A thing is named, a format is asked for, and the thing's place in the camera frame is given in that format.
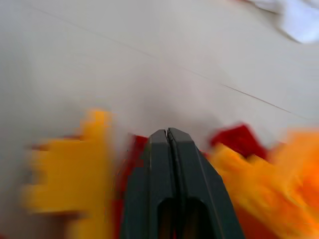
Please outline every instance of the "yellow toy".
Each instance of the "yellow toy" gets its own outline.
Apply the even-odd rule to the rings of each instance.
[[[67,239],[113,238],[110,122],[110,113],[91,112],[79,139],[53,139],[33,153],[37,184],[25,187],[24,204],[32,213],[77,213]]]
[[[273,164],[257,156],[247,162],[221,144],[208,158],[246,238],[319,238],[319,133],[292,133],[270,157]]]

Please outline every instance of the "orange toy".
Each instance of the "orange toy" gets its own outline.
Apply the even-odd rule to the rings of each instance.
[[[271,162],[220,144],[208,158],[222,176],[246,238],[319,237],[319,133],[295,132]]]
[[[79,138],[50,140],[34,151],[37,184],[24,189],[32,213],[78,214],[66,228],[67,239],[113,238],[110,113],[91,112]]]

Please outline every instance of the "red plastic piece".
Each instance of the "red plastic piece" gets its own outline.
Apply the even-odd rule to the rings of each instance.
[[[135,167],[143,166],[143,164],[141,164],[141,161],[139,161],[139,158],[144,150],[147,140],[148,138],[143,136],[134,136],[134,143],[132,145],[132,149],[129,151],[128,159],[124,161],[118,172],[115,186],[117,198],[113,202],[113,208],[115,210],[115,239],[120,238],[122,214],[124,209],[124,194],[126,191],[128,178]]]
[[[220,131],[210,139],[210,145],[222,143],[232,150],[247,158],[255,154],[263,159],[266,158],[266,149],[258,142],[252,131],[245,124]]]

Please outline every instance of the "floor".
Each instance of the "floor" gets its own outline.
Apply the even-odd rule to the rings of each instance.
[[[18,199],[27,146],[73,132],[91,108],[128,133],[244,121],[271,146],[319,119],[319,45],[240,0],[0,0],[0,233],[47,238]]]

